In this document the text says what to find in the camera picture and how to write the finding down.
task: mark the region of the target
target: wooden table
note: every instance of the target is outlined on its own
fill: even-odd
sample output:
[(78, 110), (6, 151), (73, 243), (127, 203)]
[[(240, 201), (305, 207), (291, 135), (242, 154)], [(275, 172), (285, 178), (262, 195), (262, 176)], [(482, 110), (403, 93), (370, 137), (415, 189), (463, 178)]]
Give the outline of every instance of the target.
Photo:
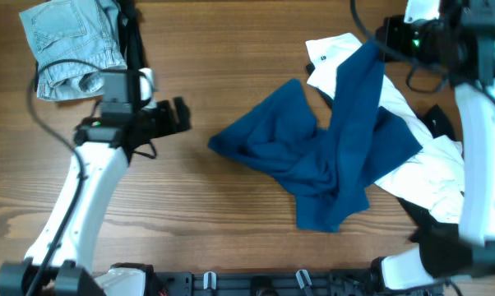
[[(21, 260), (35, 240), (70, 160), (25, 110), (35, 60), (18, 12), (35, 4), (0, 1), (0, 265)], [(158, 99), (183, 96), (193, 129), (155, 140), (157, 160), (133, 160), (99, 233), (96, 272), (119, 261), (150, 263), (158, 271), (327, 271), (366, 267), (375, 257), (414, 247), (406, 242), (413, 223), (376, 186), (368, 189), (370, 210), (349, 217), (339, 234), (301, 231), (294, 199), (279, 184), (206, 147), (211, 136), (295, 77), (321, 124), (328, 124), (331, 111), (305, 84), (304, 42), (345, 32), (363, 40), (347, 1), (142, 1), (137, 8), (146, 58), (160, 84)], [(403, 0), (359, 1), (371, 30), (404, 8)], [(416, 112), (439, 103), (461, 136), (452, 92), (410, 92), (408, 70), (390, 65), (387, 75)], [(435, 81), (422, 73), (415, 82)], [(42, 118), (70, 137), (92, 100), (36, 103)], [(462, 286), (465, 295), (495, 295), (495, 276)]]

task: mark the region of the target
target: denim shorts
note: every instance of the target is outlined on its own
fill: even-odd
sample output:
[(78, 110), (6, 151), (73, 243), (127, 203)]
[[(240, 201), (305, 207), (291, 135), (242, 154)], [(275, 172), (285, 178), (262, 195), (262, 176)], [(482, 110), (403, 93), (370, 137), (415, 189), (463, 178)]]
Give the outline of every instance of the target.
[[(21, 12), (39, 69), (66, 58), (103, 69), (127, 68), (119, 49), (118, 9), (113, 0), (54, 0)], [(67, 62), (39, 75), (37, 96), (46, 100), (87, 98), (102, 95), (103, 84), (93, 67)]]

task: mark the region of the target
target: crumpled fabric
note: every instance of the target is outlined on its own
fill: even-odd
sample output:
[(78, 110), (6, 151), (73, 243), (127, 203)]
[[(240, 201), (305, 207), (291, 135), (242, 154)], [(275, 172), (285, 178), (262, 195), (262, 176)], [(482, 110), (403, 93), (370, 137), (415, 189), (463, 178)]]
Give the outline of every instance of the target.
[(369, 207), (364, 188), (421, 150), (403, 119), (378, 108), (385, 65), (365, 44), (340, 65), (328, 129), (317, 127), (291, 80), (221, 133), (209, 147), (268, 173), (295, 195), (297, 226), (337, 232)]
[[(310, 40), (306, 46), (315, 65), (308, 84), (333, 99), (341, 86), (337, 69), (361, 48), (361, 43), (354, 35), (347, 33)], [(428, 209), (439, 222), (459, 223), (465, 191), (465, 163), (461, 157), (461, 143), (447, 136), (434, 139), (386, 76), (383, 78), (379, 106), (403, 118), (423, 149), (375, 184), (396, 197)]]
[[(38, 71), (77, 59), (102, 69), (127, 68), (118, 39), (119, 7), (113, 0), (53, 0), (19, 14)], [(104, 79), (93, 67), (60, 63), (39, 75), (37, 97), (48, 101), (102, 95)]]

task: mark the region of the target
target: black cable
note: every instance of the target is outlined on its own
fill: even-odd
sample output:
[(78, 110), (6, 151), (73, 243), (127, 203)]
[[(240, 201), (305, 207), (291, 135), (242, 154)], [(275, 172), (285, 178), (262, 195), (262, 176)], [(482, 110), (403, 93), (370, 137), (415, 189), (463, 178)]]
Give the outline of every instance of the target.
[(158, 153), (156, 152), (156, 147), (155, 145), (152, 143), (152, 141), (149, 140), (149, 146), (150, 146), (150, 149), (152, 150), (152, 155), (148, 154), (148, 153), (145, 153), (145, 152), (140, 152), (140, 151), (134, 151), (132, 153), (136, 154), (136, 155), (141, 155), (141, 156), (145, 156), (146, 158), (148, 159), (156, 159), (156, 156), (158, 156)]
[(90, 112), (90, 118), (93, 118), (96, 114), (96, 110), (98, 109), (99, 104), (101, 104), (101, 99), (96, 100), (94, 106), (92, 106), (92, 111)]
[[(65, 62), (74, 62), (74, 63), (80, 63), (89, 67), (93, 67), (94, 69), (100, 71), (101, 68), (89, 63), (89, 62), (83, 62), (79, 60), (74, 60), (74, 59), (64, 59), (56, 62), (51, 62), (44, 67), (42, 67), (40, 70), (37, 71), (36, 76), (41, 75), (43, 71), (48, 69), (51, 66), (55, 66), (58, 64), (62, 64)], [(35, 112), (34, 108), (34, 101), (33, 101), (33, 88), (35, 87), (35, 78), (33, 78), (30, 81), (30, 84), (28, 85), (28, 89), (26, 90), (26, 106), (28, 108), (28, 113), (32, 117), (35, 123), (39, 125), (45, 132), (47, 132), (51, 137), (54, 139), (58, 140), (61, 142), (67, 149), (69, 149), (74, 156), (76, 156), (77, 159), (77, 164), (79, 168), (79, 174), (78, 174), (78, 181), (77, 181), (77, 186), (76, 190), (74, 191), (74, 196), (72, 197), (72, 200), (70, 202), (70, 206), (67, 208), (67, 211), (65, 212), (65, 215), (63, 216), (63, 219), (61, 221), (61, 224), (58, 227), (58, 230), (56, 231), (56, 234), (52, 240), (52, 242), (49, 245), (49, 249), (44, 256), (43, 261), (41, 262), (41, 265), (39, 266), (39, 269), (35, 273), (35, 277), (32, 280), (32, 283), (30, 284), (30, 287), (28, 288), (28, 291), (26, 292), (26, 295), (32, 296), (35, 293), (39, 291), (39, 282), (41, 281), (41, 278), (43, 277), (44, 270), (47, 268), (49, 265), (50, 259), (52, 258), (53, 254), (56, 252), (56, 249), (58, 248), (59, 242), (61, 241), (61, 237), (63, 235), (63, 232), (65, 231), (65, 228), (67, 227), (68, 221), (70, 220), (70, 217), (72, 215), (72, 212), (74, 211), (77, 201), (79, 200), (79, 197), (81, 195), (81, 190), (83, 189), (83, 184), (85, 182), (85, 163), (83, 161), (83, 158), (81, 157), (80, 153), (74, 148), (72, 144), (70, 144), (65, 137), (59, 135), (56, 131), (54, 131), (51, 127), (49, 127), (41, 118), (38, 116), (38, 114)]]
[(457, 296), (463, 296), (463, 293), (461, 293), (461, 290), (460, 290), (460, 287), (458, 287), (458, 285), (451, 281), (451, 280), (448, 280), (445, 285), (448, 287), (449, 285), (454, 289), (454, 291), (456, 292), (456, 295)]
[(427, 94), (427, 95), (432, 95), (436, 94), (440, 91), (442, 91), (445, 86), (448, 85), (448, 78), (443, 77), (442, 80), (439, 82), (439, 84), (433, 89), (433, 90), (420, 90), (412, 86), (412, 78), (414, 77), (414, 74), (418, 71), (417, 66), (413, 66), (412, 70), (410, 70), (409, 75), (406, 76), (406, 86), (409, 87), (410, 90), (420, 93), (420, 94)]

